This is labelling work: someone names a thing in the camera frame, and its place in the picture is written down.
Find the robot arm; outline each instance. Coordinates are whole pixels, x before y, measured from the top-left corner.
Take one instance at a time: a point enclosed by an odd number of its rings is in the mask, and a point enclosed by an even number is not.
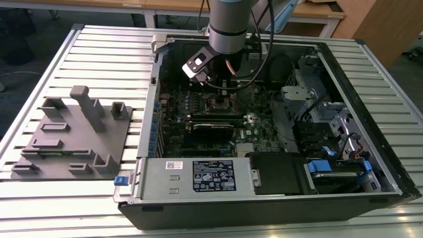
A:
[[[263,28],[270,31],[274,28],[274,32],[281,32],[297,3],[298,0],[211,0],[210,45],[203,47],[183,65],[189,77],[207,84],[211,78],[205,69],[210,61],[221,55],[230,56],[245,49],[251,13],[257,13]]]

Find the warning label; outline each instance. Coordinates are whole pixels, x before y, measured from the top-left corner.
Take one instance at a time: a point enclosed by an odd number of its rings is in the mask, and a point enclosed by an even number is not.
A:
[[[193,174],[195,192],[237,191],[233,160],[194,161]]]

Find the floor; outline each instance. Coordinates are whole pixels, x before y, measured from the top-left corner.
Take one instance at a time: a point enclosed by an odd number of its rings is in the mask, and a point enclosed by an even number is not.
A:
[[[135,24],[136,26],[144,24],[143,17],[134,16],[135,18],[132,18],[130,14],[120,13],[60,11],[60,18],[54,20],[47,10],[32,10],[31,17],[38,32],[27,37],[27,42],[35,53],[35,59],[22,66],[10,66],[0,60],[0,75],[15,71],[43,73],[75,23],[127,27],[134,27]],[[164,17],[159,16],[158,26],[171,29],[197,29],[197,17],[181,16],[176,19],[171,19],[171,21],[174,22],[172,24],[166,24]],[[201,27],[205,27],[207,22],[209,20],[202,18]],[[390,73],[418,108],[423,110],[423,64],[410,61],[406,56],[402,56],[391,67]],[[19,113],[38,80],[39,76],[35,74],[12,74],[0,77],[0,83],[6,86],[6,90],[0,92],[0,139]]]

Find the aluminum extrusion table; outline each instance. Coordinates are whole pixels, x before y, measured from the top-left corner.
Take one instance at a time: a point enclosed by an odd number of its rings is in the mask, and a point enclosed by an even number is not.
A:
[[[345,222],[199,230],[139,231],[114,202],[112,181],[10,180],[11,168],[28,144],[43,111],[43,98],[68,97],[74,85],[87,85],[103,105],[119,99],[135,108],[123,163],[135,168],[146,93],[156,33],[198,35],[197,31],[84,26],[71,30],[43,78],[0,143],[0,237],[421,237],[423,198]],[[278,36],[281,40],[325,42],[423,192],[423,116],[366,45],[354,40]],[[76,103],[71,98],[66,103]],[[128,196],[130,187],[120,187]]]

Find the circuit board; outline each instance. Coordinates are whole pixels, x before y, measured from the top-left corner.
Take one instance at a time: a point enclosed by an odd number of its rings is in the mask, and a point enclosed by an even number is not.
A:
[[[270,111],[274,92],[259,93],[253,85],[222,99],[215,93],[163,87],[166,158],[237,157],[237,145],[245,144],[253,145],[250,152],[281,151]]]

